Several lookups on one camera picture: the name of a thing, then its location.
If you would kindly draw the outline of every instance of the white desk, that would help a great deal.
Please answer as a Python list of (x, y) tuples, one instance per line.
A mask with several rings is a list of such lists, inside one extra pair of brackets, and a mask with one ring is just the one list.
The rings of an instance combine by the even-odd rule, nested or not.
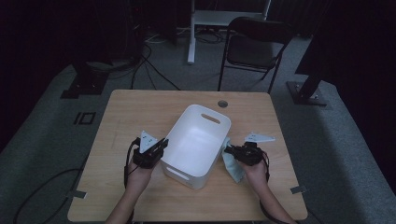
[(195, 25), (219, 25), (228, 26), (237, 17), (252, 17), (266, 20), (271, 0), (265, 2), (264, 9), (259, 12), (235, 12), (235, 11), (208, 11), (195, 10), (195, 0), (191, 0), (191, 36), (188, 63), (193, 64), (195, 60)]

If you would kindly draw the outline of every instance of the black device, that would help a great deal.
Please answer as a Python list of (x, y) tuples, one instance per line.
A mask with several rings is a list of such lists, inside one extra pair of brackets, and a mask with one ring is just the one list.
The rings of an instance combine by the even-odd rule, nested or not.
[(128, 165), (133, 146), (137, 146), (137, 148), (134, 149), (134, 155), (132, 156), (133, 163), (136, 164), (137, 167), (151, 169), (163, 156), (163, 150), (168, 146), (168, 142), (168, 139), (163, 138), (144, 153), (140, 153), (140, 138), (136, 137), (129, 146), (128, 155), (126, 157), (126, 164), (124, 166), (124, 186), (126, 186), (128, 175), (131, 173), (128, 171)]
[(226, 147), (224, 151), (233, 155), (236, 160), (241, 161), (242, 163), (249, 166), (255, 165), (261, 160), (264, 160), (265, 166), (267, 167), (265, 178), (267, 181), (270, 178), (270, 173), (268, 171), (270, 161), (268, 159), (267, 153), (262, 151), (261, 148), (257, 147), (257, 143), (245, 142), (245, 144), (241, 147), (230, 145), (229, 147)]
[(145, 169), (153, 168), (163, 156), (163, 150), (168, 146), (168, 141), (168, 139), (163, 138), (144, 153), (140, 153), (140, 147), (136, 148), (134, 150), (134, 156), (132, 157), (134, 164)]

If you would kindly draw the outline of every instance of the person's right hand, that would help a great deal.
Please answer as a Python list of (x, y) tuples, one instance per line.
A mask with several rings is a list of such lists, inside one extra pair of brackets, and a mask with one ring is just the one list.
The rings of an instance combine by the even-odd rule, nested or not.
[(240, 161), (238, 163), (242, 169), (244, 169), (248, 183), (256, 192), (263, 187), (267, 187), (267, 180), (265, 177), (267, 167), (265, 166), (264, 160), (252, 166), (246, 165)]

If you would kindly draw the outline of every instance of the hand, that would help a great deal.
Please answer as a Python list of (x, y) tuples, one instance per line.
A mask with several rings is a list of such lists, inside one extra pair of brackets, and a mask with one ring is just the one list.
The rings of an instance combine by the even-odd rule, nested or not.
[(153, 169), (144, 169), (137, 167), (133, 162), (129, 163), (128, 171), (130, 174), (128, 175), (126, 190), (107, 218), (106, 224), (126, 223), (129, 220), (137, 199), (149, 184)]
[(240, 161), (238, 163), (242, 169), (244, 169), (247, 181), (256, 192), (259, 192), (262, 188), (268, 187), (265, 177), (267, 167), (265, 166), (264, 160), (252, 166), (246, 165)]

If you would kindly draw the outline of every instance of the desk leg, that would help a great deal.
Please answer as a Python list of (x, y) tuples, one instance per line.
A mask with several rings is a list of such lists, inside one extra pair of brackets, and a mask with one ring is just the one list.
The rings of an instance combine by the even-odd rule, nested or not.
[(190, 46), (189, 46), (189, 58), (188, 64), (194, 63), (195, 58), (195, 0), (191, 0), (191, 34), (190, 34)]

